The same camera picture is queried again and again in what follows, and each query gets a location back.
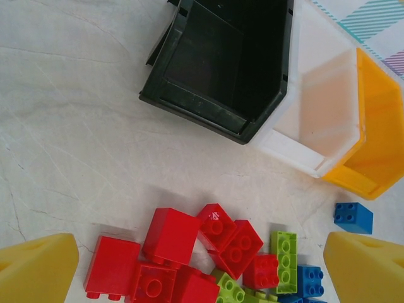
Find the plastic container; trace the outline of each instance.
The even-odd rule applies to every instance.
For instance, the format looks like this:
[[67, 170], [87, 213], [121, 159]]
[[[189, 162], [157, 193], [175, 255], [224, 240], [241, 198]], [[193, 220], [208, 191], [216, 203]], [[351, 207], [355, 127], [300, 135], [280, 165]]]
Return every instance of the plastic container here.
[[298, 58], [296, 88], [289, 83], [282, 102], [290, 107], [275, 125], [268, 121], [250, 145], [322, 177], [364, 137], [363, 100], [355, 46], [317, 8], [307, 1], [301, 5], [299, 44], [291, 49], [291, 57]]
[[245, 144], [287, 93], [294, 1], [178, 5], [140, 99]]
[[376, 199], [404, 176], [404, 116], [399, 84], [359, 51], [364, 98], [364, 143], [323, 179], [365, 199]]

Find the patterned cloth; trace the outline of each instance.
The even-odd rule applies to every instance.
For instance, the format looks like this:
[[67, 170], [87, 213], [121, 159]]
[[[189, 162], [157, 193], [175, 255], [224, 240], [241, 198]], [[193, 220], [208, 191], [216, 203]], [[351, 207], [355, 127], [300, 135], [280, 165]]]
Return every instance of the patterned cloth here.
[[404, 80], [404, 0], [312, 0]]

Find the lime green building block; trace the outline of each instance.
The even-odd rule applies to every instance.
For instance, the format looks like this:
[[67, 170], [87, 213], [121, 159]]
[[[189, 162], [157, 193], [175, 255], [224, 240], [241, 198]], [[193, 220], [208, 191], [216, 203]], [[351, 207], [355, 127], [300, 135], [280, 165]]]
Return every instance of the lime green building block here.
[[297, 234], [272, 232], [271, 252], [279, 261], [279, 285], [276, 294], [297, 293]]
[[255, 291], [245, 288], [246, 297], [243, 303], [277, 303], [278, 297], [274, 295], [267, 296], [265, 292]]
[[220, 286], [216, 303], [244, 302], [245, 291], [227, 273], [215, 268], [210, 275], [216, 278], [216, 284]]

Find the translucent white storage bin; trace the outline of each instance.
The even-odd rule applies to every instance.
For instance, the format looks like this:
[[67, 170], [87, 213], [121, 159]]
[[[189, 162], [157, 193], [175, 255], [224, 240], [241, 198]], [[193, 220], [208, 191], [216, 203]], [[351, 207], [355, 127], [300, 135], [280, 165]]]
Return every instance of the translucent white storage bin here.
[[314, 5], [300, 5], [287, 96], [249, 145], [322, 177], [360, 139], [357, 52]]

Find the marble table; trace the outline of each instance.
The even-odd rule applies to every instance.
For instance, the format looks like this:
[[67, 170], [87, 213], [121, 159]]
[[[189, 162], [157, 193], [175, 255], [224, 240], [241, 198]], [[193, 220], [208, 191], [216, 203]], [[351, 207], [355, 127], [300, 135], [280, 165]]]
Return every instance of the marble table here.
[[[220, 203], [299, 236], [299, 262], [320, 265], [344, 190], [138, 99], [149, 51], [174, 13], [165, 0], [0, 1], [0, 247], [71, 232], [82, 284], [100, 233], [143, 242], [154, 209], [197, 214]], [[377, 201], [374, 236], [404, 244], [404, 182]], [[213, 263], [197, 242], [192, 265]], [[108, 302], [102, 297], [97, 302]]]

